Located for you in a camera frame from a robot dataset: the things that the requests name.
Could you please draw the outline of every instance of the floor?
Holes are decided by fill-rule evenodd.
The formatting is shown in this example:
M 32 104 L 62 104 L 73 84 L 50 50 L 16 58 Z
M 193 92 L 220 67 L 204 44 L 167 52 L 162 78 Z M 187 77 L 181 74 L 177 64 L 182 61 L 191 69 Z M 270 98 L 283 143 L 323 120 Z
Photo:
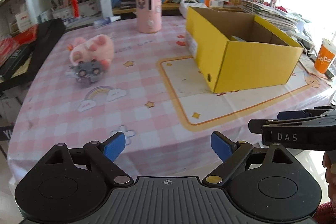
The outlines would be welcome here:
M 325 169 L 322 166 L 323 152 L 321 151 L 303 151 L 296 158 L 301 164 L 313 175 L 322 188 L 322 202 L 329 201 L 327 195 L 327 183 L 324 178 Z M 217 165 L 207 166 L 192 171 L 185 171 L 179 176 L 198 175 L 201 179 L 205 177 Z M 8 181 L 11 178 L 8 165 L 5 158 L 0 154 L 0 224 L 18 224 L 22 220 L 22 216 L 15 204 L 13 196 L 8 187 Z

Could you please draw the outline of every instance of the metal screw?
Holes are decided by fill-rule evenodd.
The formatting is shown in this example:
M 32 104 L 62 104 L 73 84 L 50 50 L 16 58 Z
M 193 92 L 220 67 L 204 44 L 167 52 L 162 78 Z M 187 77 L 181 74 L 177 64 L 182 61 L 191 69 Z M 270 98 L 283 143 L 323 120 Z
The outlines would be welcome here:
M 114 178 L 114 182 L 118 183 L 118 184 L 125 184 L 130 182 L 130 178 L 128 176 L 117 176 Z
M 219 176 L 208 176 L 205 180 L 211 184 L 218 184 L 222 182 L 222 178 Z

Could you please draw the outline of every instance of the person's hand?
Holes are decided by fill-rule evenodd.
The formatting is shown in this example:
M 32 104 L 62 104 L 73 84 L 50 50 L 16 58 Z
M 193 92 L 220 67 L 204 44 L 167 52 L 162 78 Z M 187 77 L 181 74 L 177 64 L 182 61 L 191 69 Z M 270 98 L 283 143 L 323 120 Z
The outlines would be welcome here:
M 336 208 L 336 174 L 332 174 L 330 169 L 331 169 L 331 162 L 330 158 L 326 153 L 323 155 L 323 161 L 322 165 L 324 168 L 327 168 L 325 171 L 325 180 L 328 185 L 328 196 L 331 199 L 332 205 L 334 208 Z

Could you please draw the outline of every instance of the pink cylindrical container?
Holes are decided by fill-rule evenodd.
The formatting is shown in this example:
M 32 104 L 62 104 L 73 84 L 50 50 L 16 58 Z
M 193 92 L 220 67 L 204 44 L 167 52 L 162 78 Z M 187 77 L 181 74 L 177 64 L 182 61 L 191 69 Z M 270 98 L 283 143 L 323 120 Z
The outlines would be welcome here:
M 161 30 L 161 0 L 136 0 L 136 24 L 139 32 Z

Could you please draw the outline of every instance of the black disc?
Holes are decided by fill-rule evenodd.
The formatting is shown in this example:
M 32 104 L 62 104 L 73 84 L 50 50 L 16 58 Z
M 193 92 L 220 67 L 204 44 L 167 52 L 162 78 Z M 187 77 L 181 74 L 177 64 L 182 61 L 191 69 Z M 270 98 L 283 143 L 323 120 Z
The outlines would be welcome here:
M 28 219 L 69 223 L 97 209 L 106 191 L 98 175 L 75 166 L 52 164 L 31 170 L 16 187 L 15 198 Z
M 231 181 L 228 192 L 244 212 L 267 221 L 293 221 L 313 215 L 321 189 L 306 170 L 287 164 L 247 170 Z

